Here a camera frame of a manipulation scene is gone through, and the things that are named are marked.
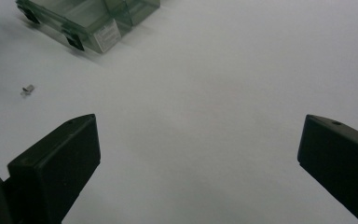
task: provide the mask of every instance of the small metal object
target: small metal object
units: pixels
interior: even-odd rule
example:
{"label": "small metal object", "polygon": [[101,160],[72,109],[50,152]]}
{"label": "small metal object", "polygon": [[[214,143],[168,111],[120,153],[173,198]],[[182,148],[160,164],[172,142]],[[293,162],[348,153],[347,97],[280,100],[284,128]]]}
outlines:
{"label": "small metal object", "polygon": [[31,95],[31,92],[34,90],[33,85],[29,85],[27,88],[22,88],[21,96]]}

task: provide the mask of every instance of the transparent plastic box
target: transparent plastic box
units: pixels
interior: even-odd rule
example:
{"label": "transparent plastic box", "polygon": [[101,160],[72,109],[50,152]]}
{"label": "transparent plastic box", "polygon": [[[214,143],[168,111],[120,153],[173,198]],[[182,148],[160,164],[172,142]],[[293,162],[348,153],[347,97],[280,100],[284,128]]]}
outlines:
{"label": "transparent plastic box", "polygon": [[103,53],[131,27],[159,8],[159,0],[18,0],[17,6],[34,23],[63,33],[69,44]]}

